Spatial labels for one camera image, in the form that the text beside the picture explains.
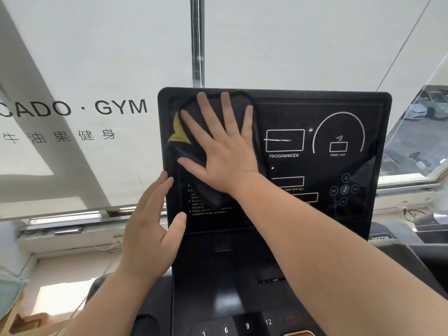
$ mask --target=parked car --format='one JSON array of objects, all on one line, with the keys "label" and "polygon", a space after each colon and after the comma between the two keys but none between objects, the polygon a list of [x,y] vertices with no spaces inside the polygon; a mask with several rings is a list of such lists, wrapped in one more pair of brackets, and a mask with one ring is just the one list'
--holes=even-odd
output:
[{"label": "parked car", "polygon": [[448,99],[436,90],[423,90],[416,103],[426,107],[428,118],[448,119]]},{"label": "parked car", "polygon": [[427,114],[426,107],[419,102],[414,102],[410,104],[409,107],[406,109],[406,111],[403,114],[403,117],[405,119],[417,120],[424,118],[426,114]]}]

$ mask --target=treadmill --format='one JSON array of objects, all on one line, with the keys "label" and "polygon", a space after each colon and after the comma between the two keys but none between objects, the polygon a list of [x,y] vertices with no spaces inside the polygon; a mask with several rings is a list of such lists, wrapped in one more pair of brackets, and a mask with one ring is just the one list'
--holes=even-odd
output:
[{"label": "treadmill", "polygon": [[[323,336],[238,203],[210,209],[165,145],[176,112],[198,92],[159,92],[164,169],[174,177],[168,224],[187,214],[171,270],[149,292],[132,335]],[[254,101],[268,179],[369,236],[392,98],[378,92],[240,90]]]}]

